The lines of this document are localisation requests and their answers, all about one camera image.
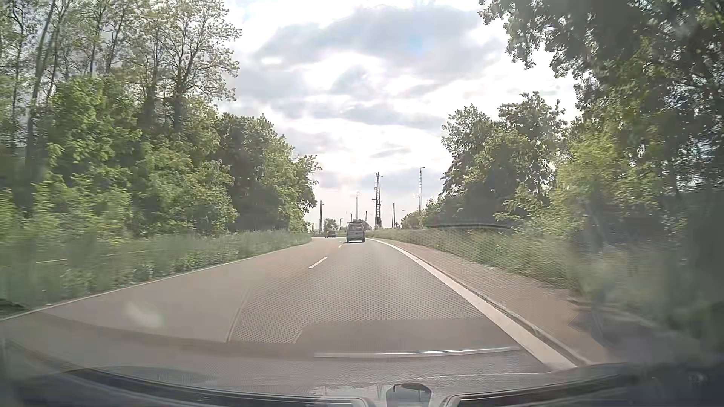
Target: asphalt road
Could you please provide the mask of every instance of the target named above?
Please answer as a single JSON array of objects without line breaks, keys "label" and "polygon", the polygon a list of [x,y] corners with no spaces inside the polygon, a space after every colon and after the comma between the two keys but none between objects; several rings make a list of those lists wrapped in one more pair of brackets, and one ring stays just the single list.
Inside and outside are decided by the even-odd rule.
[{"label": "asphalt road", "polygon": [[[8,319],[0,335],[78,366],[165,367],[215,387],[550,370],[440,279],[370,239],[314,238]],[[506,351],[390,357],[470,349]]]}]

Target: electric pole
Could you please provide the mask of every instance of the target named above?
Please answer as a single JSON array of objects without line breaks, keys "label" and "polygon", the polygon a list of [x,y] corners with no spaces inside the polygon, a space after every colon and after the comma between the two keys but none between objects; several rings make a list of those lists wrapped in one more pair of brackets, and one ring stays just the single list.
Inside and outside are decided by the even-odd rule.
[{"label": "electric pole", "polygon": [[321,235],[321,206],[322,202],[319,202],[319,234]]},{"label": "electric pole", "polygon": [[425,168],[425,167],[420,167],[420,192],[419,192],[420,206],[418,207],[420,214],[422,214],[422,169],[423,168]]},{"label": "electric pole", "polygon": [[374,186],[374,228],[382,227],[382,202],[379,200],[379,172],[375,174],[376,182]]}]

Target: van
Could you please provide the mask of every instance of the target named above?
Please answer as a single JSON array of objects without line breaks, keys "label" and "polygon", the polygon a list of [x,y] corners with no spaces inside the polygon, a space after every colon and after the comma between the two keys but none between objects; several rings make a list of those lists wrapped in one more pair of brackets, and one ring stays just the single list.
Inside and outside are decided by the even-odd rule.
[{"label": "van", "polygon": [[347,223],[347,243],[359,240],[364,243],[364,224],[361,222]]}]

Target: foliage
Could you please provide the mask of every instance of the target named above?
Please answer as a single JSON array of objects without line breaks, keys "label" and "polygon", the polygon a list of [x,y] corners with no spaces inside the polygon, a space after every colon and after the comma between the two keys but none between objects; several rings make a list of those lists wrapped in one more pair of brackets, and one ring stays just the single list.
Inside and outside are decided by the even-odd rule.
[{"label": "foliage", "polygon": [[[238,70],[223,1],[0,7],[0,298],[35,306],[39,290],[57,301],[308,241],[315,157],[214,105]],[[171,257],[99,260],[159,246]]]},{"label": "foliage", "polygon": [[329,232],[330,230],[337,230],[339,227],[337,226],[337,221],[334,219],[326,218],[324,220],[324,231]]},{"label": "foliage", "polygon": [[370,226],[369,223],[367,223],[364,219],[354,219],[352,222],[361,223],[364,225],[364,230],[372,230],[372,226]]},{"label": "foliage", "polygon": [[[569,287],[724,347],[720,1],[481,0],[526,67],[577,79],[569,125],[538,93],[449,116],[443,191],[391,237]],[[461,224],[514,232],[412,230]]]},{"label": "foliage", "polygon": [[[5,208],[5,201],[0,201],[0,222],[4,224]],[[59,244],[56,238],[37,236],[3,240],[0,297],[32,308],[244,259],[310,239],[306,233],[267,231],[215,238],[157,235],[118,245],[99,240]],[[33,251],[29,250],[29,242],[33,243]]]}]

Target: curb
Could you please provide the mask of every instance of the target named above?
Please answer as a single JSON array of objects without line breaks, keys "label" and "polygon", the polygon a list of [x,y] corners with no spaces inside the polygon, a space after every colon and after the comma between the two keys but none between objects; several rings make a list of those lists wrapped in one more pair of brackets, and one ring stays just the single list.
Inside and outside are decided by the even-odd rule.
[{"label": "curb", "polygon": [[551,348],[554,348],[555,350],[557,350],[558,352],[560,352],[561,354],[563,354],[566,358],[568,358],[568,360],[570,360],[571,362],[573,362],[576,366],[588,366],[588,365],[595,364],[595,363],[593,363],[590,359],[586,358],[585,356],[582,356],[581,354],[579,354],[579,353],[576,352],[575,350],[571,349],[569,346],[567,346],[566,344],[562,343],[561,341],[559,341],[558,339],[556,339],[555,337],[553,337],[553,336],[552,336],[551,334],[549,334],[548,332],[545,332],[544,330],[538,328],[535,324],[531,323],[531,322],[528,321],[527,319],[525,319],[525,318],[523,318],[522,316],[518,315],[517,313],[511,311],[510,309],[508,309],[507,307],[503,306],[502,304],[500,304],[500,303],[498,303],[498,302],[496,302],[496,301],[493,301],[493,300],[492,300],[490,297],[488,297],[487,295],[480,293],[476,288],[473,288],[473,287],[471,287],[470,285],[468,285],[467,283],[465,283],[464,281],[461,281],[460,279],[458,279],[457,277],[454,277],[454,276],[450,275],[450,274],[447,273],[445,270],[442,270],[442,269],[440,269],[439,267],[436,267],[436,266],[434,266],[434,265],[432,265],[432,264],[430,264],[430,265],[433,266],[435,269],[437,269],[439,272],[441,272],[441,273],[445,274],[446,276],[448,276],[451,280],[453,280],[453,281],[455,281],[456,283],[458,283],[458,284],[462,285],[463,287],[467,288],[467,289],[470,290],[472,293],[475,293],[475,295],[477,295],[477,296],[480,297],[482,300],[484,300],[484,301],[486,301],[487,303],[489,303],[491,306],[493,306],[494,308],[496,308],[498,311],[502,312],[502,313],[503,313],[504,315],[506,315],[508,318],[512,319],[513,321],[515,321],[516,323],[518,323],[519,325],[521,325],[523,328],[525,328],[527,331],[529,331],[529,332],[530,332],[531,334],[533,334],[535,337],[537,337],[537,338],[539,338],[541,341],[543,341],[546,345],[550,346]]}]

